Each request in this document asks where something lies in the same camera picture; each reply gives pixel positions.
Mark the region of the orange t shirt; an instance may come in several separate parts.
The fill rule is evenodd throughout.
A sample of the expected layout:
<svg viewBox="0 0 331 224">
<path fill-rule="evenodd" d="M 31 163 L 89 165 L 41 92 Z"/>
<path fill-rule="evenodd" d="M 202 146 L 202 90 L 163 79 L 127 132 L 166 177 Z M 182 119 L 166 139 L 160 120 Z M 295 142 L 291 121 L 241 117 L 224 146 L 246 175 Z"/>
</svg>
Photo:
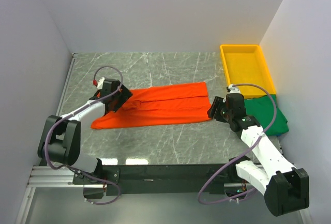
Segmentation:
<svg viewBox="0 0 331 224">
<path fill-rule="evenodd" d="M 94 120 L 92 129 L 190 124 L 209 121 L 205 82 L 133 89 L 120 109 Z"/>
</svg>

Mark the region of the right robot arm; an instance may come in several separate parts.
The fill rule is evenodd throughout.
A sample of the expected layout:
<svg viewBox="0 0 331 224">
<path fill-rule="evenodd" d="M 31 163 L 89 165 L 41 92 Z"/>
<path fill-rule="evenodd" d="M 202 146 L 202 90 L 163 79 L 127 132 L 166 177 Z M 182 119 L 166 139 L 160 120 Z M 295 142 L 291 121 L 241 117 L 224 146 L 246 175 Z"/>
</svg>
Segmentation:
<svg viewBox="0 0 331 224">
<path fill-rule="evenodd" d="M 248 146 L 260 167 L 244 155 L 231 159 L 224 165 L 233 182 L 249 182 L 264 197 L 268 210 L 274 216 L 303 210 L 309 207 L 309 175 L 303 168 L 296 168 L 272 144 L 259 121 L 248 115 L 244 96 L 228 93 L 216 96 L 208 117 L 228 123 L 230 129 Z"/>
</svg>

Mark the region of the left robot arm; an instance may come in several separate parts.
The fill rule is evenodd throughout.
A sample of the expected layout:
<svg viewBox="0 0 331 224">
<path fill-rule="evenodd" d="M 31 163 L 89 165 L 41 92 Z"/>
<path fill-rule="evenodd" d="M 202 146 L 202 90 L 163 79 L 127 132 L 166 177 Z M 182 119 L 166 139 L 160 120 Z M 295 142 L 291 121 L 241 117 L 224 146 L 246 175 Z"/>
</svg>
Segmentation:
<svg viewBox="0 0 331 224">
<path fill-rule="evenodd" d="M 97 91 L 82 107 L 46 119 L 37 155 L 46 161 L 83 171 L 86 179 L 96 184 L 104 176 L 102 161 L 81 151 L 82 130 L 89 128 L 96 119 L 116 113 L 133 92 L 119 80 L 101 78 L 94 84 Z"/>
</svg>

